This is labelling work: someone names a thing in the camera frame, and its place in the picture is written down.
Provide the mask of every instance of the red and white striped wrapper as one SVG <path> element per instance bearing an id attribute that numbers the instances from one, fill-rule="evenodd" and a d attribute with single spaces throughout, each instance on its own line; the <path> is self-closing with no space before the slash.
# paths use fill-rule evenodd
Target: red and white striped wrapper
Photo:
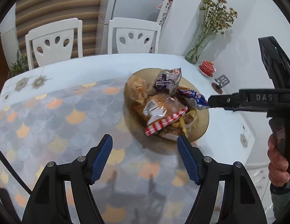
<path id="1" fill-rule="evenodd" d="M 178 113 L 170 115 L 167 119 L 157 121 L 153 125 L 148 126 L 145 129 L 146 136 L 150 136 L 154 134 L 155 132 L 158 132 L 159 130 L 165 128 L 167 125 L 170 125 L 174 123 L 175 121 L 179 120 L 182 116 L 185 115 L 186 111 L 187 111 L 187 107 L 185 107 L 183 110 L 179 111 Z"/>

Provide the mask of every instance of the white refrigerator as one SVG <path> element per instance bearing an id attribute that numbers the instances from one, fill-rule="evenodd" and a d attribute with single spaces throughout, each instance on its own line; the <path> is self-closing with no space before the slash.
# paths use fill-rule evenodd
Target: white refrigerator
<path id="1" fill-rule="evenodd" d="M 113 18 L 136 18 L 156 22 L 163 0 L 101 0 L 99 9 L 96 54 L 107 54 L 108 24 Z"/>

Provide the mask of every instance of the purple snack bag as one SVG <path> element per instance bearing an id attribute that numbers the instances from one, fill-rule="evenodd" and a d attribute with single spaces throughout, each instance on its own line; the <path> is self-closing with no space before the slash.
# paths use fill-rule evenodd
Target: purple snack bag
<path id="1" fill-rule="evenodd" d="M 147 90 L 147 94 L 153 96 L 158 92 L 165 92 L 169 95 L 172 95 L 177 91 L 177 87 L 179 85 L 181 79 L 181 69 L 163 69 L 158 74 L 157 78 Z"/>

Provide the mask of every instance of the finger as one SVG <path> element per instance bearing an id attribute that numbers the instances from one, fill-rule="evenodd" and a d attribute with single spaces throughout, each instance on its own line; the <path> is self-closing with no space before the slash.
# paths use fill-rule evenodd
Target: finger
<path id="1" fill-rule="evenodd" d="M 273 150 L 276 146 L 276 138 L 274 137 L 273 134 L 271 134 L 269 137 L 268 146 L 269 146 L 269 150 Z"/>
<path id="2" fill-rule="evenodd" d="M 289 181 L 290 175 L 288 172 L 282 171 L 275 168 L 272 163 L 269 164 L 270 174 L 279 182 L 287 183 Z"/>
<path id="3" fill-rule="evenodd" d="M 271 183 L 272 183 L 273 185 L 275 185 L 275 186 L 277 186 L 277 187 L 281 187 L 281 186 L 283 186 L 283 183 L 277 181 L 277 180 L 276 180 L 276 179 L 271 175 L 271 173 L 269 173 L 269 179 L 270 179 L 270 181 L 271 181 Z"/>
<path id="4" fill-rule="evenodd" d="M 268 157 L 275 168 L 283 171 L 288 169 L 287 159 L 281 155 L 277 148 L 268 150 Z"/>

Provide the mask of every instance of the potted plant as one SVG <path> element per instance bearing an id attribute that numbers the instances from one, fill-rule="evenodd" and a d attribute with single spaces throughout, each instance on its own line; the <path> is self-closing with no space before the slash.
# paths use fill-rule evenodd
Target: potted plant
<path id="1" fill-rule="evenodd" d="M 8 78 L 15 77 L 16 75 L 22 74 L 25 71 L 28 71 L 27 54 L 21 55 L 19 50 L 17 50 L 16 63 L 13 63 L 12 66 L 10 67 Z"/>
<path id="2" fill-rule="evenodd" d="M 203 23 L 199 34 L 193 39 L 185 58 L 188 62 L 196 64 L 202 51 L 209 41 L 217 33 L 224 34 L 224 30 L 231 27 L 234 19 L 237 18 L 237 12 L 231 7 L 227 11 L 226 0 L 202 0 L 200 7 L 204 11 Z"/>

